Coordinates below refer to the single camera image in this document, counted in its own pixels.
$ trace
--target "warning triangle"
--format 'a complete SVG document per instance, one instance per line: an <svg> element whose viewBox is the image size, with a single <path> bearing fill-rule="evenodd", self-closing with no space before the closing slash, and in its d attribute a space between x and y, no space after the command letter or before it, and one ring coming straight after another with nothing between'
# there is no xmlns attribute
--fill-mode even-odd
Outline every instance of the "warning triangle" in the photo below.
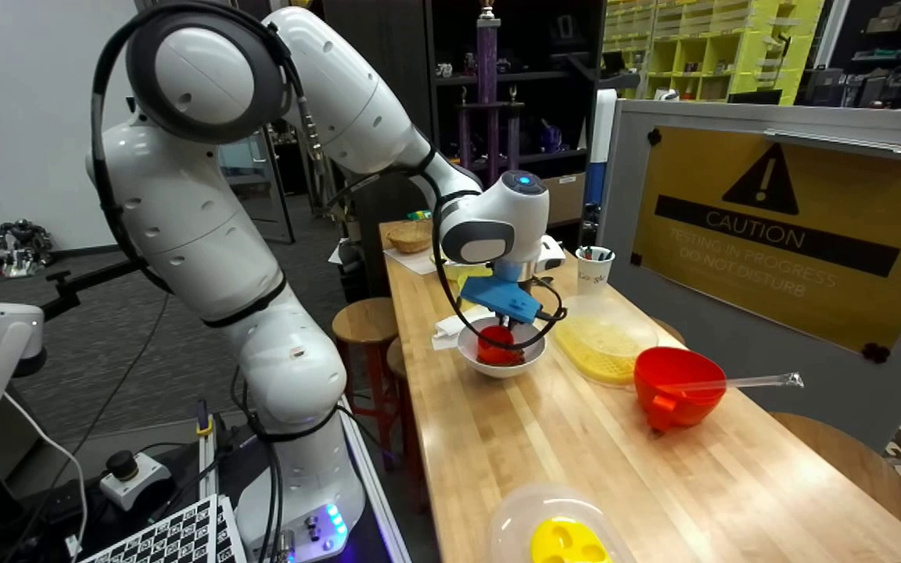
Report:
<svg viewBox="0 0 901 563"><path fill-rule="evenodd" d="M796 216L785 149L774 144L723 201Z"/></svg>

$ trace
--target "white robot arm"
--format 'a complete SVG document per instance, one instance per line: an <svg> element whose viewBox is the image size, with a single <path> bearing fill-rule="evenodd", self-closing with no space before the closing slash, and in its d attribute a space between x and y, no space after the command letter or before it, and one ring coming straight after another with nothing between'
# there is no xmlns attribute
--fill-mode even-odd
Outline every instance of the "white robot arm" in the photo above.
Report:
<svg viewBox="0 0 901 563"><path fill-rule="evenodd" d="M125 41L139 109L99 133L107 66ZM269 431L287 433L276 440L287 492L276 516L291 525L287 539L321 507L342 512L345 525L329 541L303 551L287 541L303 554L296 560L314 560L342 551L362 509L331 414L347 372L211 158L215 144L278 116L350 172L411 167L439 213L439 248L456 261L493 261L511 296L491 296L488 306L516 321L538 316L518 279L538 260L547 193L524 172L506 172L482 190L431 149L375 68L307 10L278 10L258 26L222 7L169 7L138 15L104 49L92 163L104 213L154 279L226 330L254 408ZM267 496L264 473L236 504L246 545L264 545Z"/></svg>

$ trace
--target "red bowl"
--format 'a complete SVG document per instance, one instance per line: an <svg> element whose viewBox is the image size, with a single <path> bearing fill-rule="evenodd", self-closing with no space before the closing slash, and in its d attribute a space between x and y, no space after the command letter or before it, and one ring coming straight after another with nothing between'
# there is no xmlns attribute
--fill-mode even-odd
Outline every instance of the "red bowl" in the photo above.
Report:
<svg viewBox="0 0 901 563"><path fill-rule="evenodd" d="M727 384L727 372L693 349L646 347L634 360L638 405L655 431L705 421Z"/></svg>

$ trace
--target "yellow caution sign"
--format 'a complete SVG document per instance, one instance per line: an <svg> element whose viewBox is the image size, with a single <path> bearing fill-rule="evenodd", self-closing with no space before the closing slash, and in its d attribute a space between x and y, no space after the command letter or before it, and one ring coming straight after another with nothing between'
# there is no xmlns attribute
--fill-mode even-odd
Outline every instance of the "yellow caution sign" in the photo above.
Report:
<svg viewBox="0 0 901 563"><path fill-rule="evenodd" d="M885 360L901 335L901 163L760 133L650 133L634 261Z"/></svg>

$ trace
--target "wooden table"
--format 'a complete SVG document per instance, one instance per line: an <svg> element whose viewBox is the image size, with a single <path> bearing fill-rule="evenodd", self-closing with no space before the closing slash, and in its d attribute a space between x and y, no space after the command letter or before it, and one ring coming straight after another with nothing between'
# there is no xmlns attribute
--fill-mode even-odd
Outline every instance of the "wooden table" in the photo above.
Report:
<svg viewBox="0 0 901 563"><path fill-rule="evenodd" d="M644 563L901 560L901 521L742 391L705 424L655 433L633 384L581 376L553 339L511 382L431 349L436 321L451 316L436 275L387 256L387 281L446 563L488 560L493 509L536 482L586 492ZM572 294L572 260L553 281Z"/></svg>

